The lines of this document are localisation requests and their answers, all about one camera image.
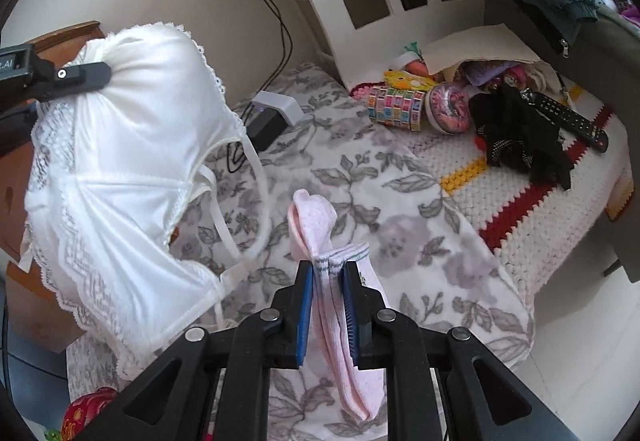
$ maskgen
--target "silver bolt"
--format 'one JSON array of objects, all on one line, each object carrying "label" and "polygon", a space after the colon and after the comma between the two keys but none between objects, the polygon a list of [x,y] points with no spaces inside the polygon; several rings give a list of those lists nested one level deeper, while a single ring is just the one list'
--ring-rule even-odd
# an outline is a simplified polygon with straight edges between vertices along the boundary
[{"label": "silver bolt", "polygon": [[189,342],[200,342],[204,338],[205,330],[201,327],[192,327],[185,334],[184,337]]},{"label": "silver bolt", "polygon": [[451,330],[451,336],[459,342],[464,342],[471,338],[471,332],[466,327],[454,327]]},{"label": "silver bolt", "polygon": [[260,318],[265,322],[273,322],[280,318],[280,311],[273,309],[273,307],[268,307],[260,311]]},{"label": "silver bolt", "polygon": [[378,311],[380,322],[393,322],[396,319],[396,312],[392,309],[381,309]]}]

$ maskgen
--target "white satin fabric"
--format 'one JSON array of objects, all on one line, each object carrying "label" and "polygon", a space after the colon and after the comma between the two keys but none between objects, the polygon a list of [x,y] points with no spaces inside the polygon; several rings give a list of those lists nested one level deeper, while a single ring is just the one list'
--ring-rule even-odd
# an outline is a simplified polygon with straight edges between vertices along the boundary
[{"label": "white satin fabric", "polygon": [[[111,66],[107,87],[40,107],[26,238],[44,284],[113,349],[118,375],[133,379],[255,269],[270,231],[266,177],[220,80],[180,28],[155,24],[92,40],[73,63],[89,62]],[[258,238],[244,255],[204,166],[212,149],[238,141],[264,202]],[[207,190],[236,260],[221,277],[168,252],[188,203]]]}]

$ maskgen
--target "black remote control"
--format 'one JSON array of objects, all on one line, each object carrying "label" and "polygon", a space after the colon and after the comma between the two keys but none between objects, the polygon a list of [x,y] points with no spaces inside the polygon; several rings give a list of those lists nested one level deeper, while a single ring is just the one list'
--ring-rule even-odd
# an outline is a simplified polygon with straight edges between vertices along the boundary
[{"label": "black remote control", "polygon": [[520,94],[552,122],[567,131],[577,134],[598,152],[605,152],[609,148],[609,136],[607,136],[607,133],[603,129],[594,126],[593,122],[587,120],[581,114],[572,111],[542,93],[526,89]]}]

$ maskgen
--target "pink sock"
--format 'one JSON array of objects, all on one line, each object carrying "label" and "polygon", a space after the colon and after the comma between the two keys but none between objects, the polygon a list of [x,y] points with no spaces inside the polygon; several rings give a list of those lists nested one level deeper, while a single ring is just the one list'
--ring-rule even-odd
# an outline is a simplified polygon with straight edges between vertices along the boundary
[{"label": "pink sock", "polygon": [[346,261],[358,263],[367,286],[382,292],[380,281],[369,262],[369,244],[353,244],[334,249],[331,230],[337,215],[331,203],[319,195],[298,190],[289,207],[291,253],[297,261],[314,265],[312,321],[321,340],[322,351],[334,373],[343,407],[354,417],[370,421],[384,398],[383,371],[359,371],[353,367],[340,288],[340,273]]}]

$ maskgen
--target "floral bedsheet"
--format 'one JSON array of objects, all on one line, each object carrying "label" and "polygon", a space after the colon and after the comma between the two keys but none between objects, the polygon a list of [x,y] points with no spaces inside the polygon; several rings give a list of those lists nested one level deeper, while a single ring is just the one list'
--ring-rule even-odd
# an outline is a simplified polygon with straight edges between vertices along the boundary
[{"label": "floral bedsheet", "polygon": [[[387,128],[371,123],[362,105],[314,65],[291,70],[270,90],[295,97],[305,117],[260,155],[273,225],[262,267],[223,301],[224,325],[216,324],[212,311],[198,323],[211,330],[239,323],[292,283],[297,265],[286,214],[293,192],[303,188],[334,205],[335,247],[369,242],[371,263],[392,307],[423,327],[468,327],[509,366],[524,360],[533,341],[532,317],[511,278],[424,162]],[[234,240],[248,247],[262,204],[252,171],[245,166],[229,174],[226,148],[214,151],[207,166],[218,179],[218,200]],[[172,252],[221,273],[230,259],[209,215],[209,197],[190,205]],[[385,435],[386,404],[372,421],[349,416],[321,349],[313,346],[313,330],[309,342],[300,371],[272,371],[269,439],[369,441]],[[102,385],[122,385],[103,351],[86,337],[69,347],[72,399]]]}]

